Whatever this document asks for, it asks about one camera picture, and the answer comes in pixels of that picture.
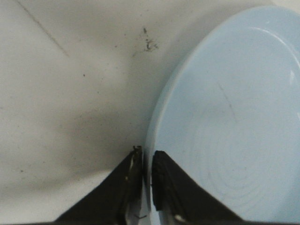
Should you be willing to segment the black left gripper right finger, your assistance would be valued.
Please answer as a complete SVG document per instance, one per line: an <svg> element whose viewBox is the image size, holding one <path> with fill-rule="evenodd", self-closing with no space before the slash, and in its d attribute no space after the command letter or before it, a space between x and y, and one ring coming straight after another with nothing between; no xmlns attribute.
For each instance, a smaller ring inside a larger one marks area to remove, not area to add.
<svg viewBox="0 0 300 225"><path fill-rule="evenodd" d="M152 160L152 199L161 222L236 221L237 214L200 187L166 152Z"/></svg>

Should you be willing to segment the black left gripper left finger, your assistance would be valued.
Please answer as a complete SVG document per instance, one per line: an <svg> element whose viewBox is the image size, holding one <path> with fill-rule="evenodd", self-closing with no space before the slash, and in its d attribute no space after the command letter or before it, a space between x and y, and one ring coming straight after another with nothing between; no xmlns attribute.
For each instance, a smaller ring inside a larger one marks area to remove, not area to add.
<svg viewBox="0 0 300 225"><path fill-rule="evenodd" d="M141 208L142 181L142 147L134 146L100 185L56 221L137 222Z"/></svg>

